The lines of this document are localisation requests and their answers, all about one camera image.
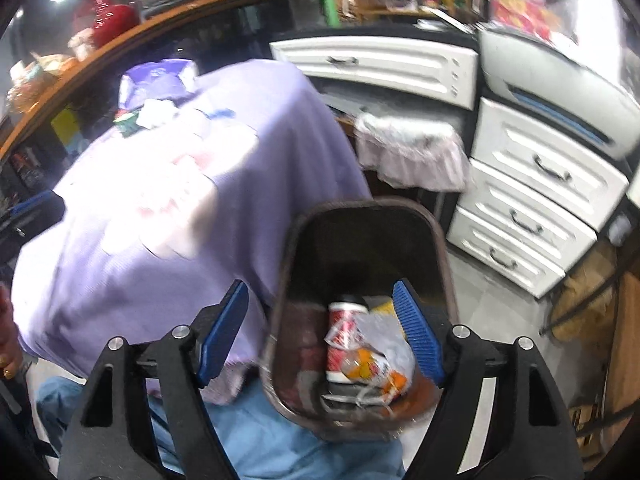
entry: metal screw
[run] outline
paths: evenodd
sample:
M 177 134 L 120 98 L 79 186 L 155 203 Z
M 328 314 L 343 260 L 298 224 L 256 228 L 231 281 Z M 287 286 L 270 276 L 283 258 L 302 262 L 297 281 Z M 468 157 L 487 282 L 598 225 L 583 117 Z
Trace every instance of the metal screw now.
M 520 348 L 523 350 L 531 350 L 533 348 L 533 341 L 528 337 L 521 337 L 518 339 L 518 345 L 520 345 Z
M 122 348 L 122 345 L 124 345 L 124 339 L 121 337 L 114 337 L 109 341 L 109 350 L 118 350 L 119 348 Z
M 456 325 L 453 327 L 453 335 L 457 338 L 464 339 L 471 335 L 471 330 L 464 325 Z
M 171 330 L 171 335 L 174 336 L 176 339 L 184 339 L 189 335 L 190 331 L 191 330 L 189 329 L 188 326 L 178 325 L 173 330 Z

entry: white drawer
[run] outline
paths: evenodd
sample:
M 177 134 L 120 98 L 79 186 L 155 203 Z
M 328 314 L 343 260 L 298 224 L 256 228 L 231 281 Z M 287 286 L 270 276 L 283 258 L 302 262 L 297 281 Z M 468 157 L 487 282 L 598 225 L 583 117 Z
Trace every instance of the white drawer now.
M 596 231 L 628 184 L 616 168 L 557 130 L 484 98 L 472 156 L 553 199 Z
M 564 271 L 521 241 L 461 207 L 447 240 L 539 298 L 564 278 Z
M 584 222 L 504 173 L 471 159 L 473 184 L 458 206 L 569 269 L 596 241 Z
M 471 110 L 478 53 L 434 41 L 384 36 L 324 36 L 271 43 L 273 59 L 307 76 L 357 81 Z

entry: gray floor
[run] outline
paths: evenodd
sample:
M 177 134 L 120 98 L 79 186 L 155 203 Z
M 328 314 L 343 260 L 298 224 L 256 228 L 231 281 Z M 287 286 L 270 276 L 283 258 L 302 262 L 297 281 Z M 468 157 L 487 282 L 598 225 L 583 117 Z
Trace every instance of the gray floor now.
M 601 376 L 600 367 L 580 350 L 579 344 L 559 345 L 538 330 L 544 323 L 550 304 L 537 302 L 529 294 L 472 258 L 450 253 L 449 261 L 461 322 L 485 339 L 512 343 L 526 335 L 533 339 L 544 356 L 567 404 L 583 393 L 587 384 Z M 40 360 L 29 371 L 31 399 L 46 378 L 65 375 L 52 363 Z M 486 437 L 493 402 L 494 380 L 485 380 L 476 421 L 460 471 L 478 464 Z M 38 431 L 44 437 L 37 423 Z M 428 424 L 405 430 L 401 435 L 404 464 L 408 466 L 420 446 Z

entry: blue pants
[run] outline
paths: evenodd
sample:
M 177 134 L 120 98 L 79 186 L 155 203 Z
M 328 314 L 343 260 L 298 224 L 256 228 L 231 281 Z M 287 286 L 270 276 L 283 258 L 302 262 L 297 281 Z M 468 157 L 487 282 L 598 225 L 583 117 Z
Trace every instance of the blue pants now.
M 82 386 L 51 378 L 38 391 L 36 406 L 51 445 L 58 453 Z M 162 403 L 149 397 L 151 420 L 162 464 L 181 472 Z M 226 454 L 242 480 L 399 480 L 402 445 L 318 439 L 271 406 L 259 380 L 250 381 L 228 406 L 205 402 Z

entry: trash can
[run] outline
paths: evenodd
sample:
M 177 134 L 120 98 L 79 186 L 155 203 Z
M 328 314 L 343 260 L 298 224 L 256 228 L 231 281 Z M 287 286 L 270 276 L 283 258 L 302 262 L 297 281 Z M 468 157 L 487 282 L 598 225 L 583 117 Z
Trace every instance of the trash can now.
M 439 390 L 419 371 L 389 407 L 334 410 L 321 399 L 328 305 L 344 294 L 391 296 L 401 278 L 458 322 L 444 233 L 411 200 L 328 203 L 292 225 L 260 369 L 262 386 L 284 417 L 327 440 L 368 440 L 393 438 L 428 416 Z

